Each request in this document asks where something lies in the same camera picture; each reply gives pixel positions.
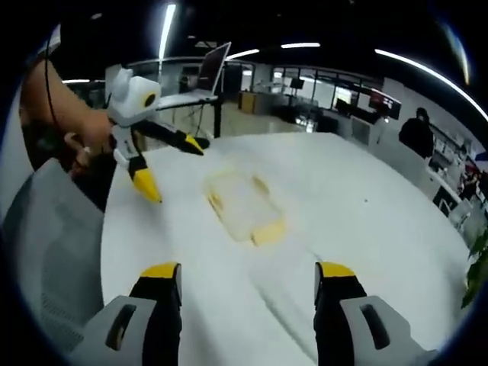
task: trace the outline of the ceiling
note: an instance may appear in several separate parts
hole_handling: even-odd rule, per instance
[[[257,63],[322,66],[374,77],[391,77],[450,111],[488,146],[488,123],[434,78],[397,61],[377,56],[375,48],[397,53],[445,75],[488,110],[483,92],[488,61],[478,30],[482,11],[474,1],[328,0],[317,2],[179,1],[166,56],[203,55],[199,41],[232,41],[231,53],[258,48],[242,60]],[[53,61],[64,79],[103,79],[115,63],[154,59],[159,49],[163,1],[85,1],[62,25],[62,45]],[[101,17],[91,19],[95,13]],[[462,68],[441,24],[459,36],[470,56],[474,76],[467,86]],[[283,50],[283,43],[319,42],[320,48]]]

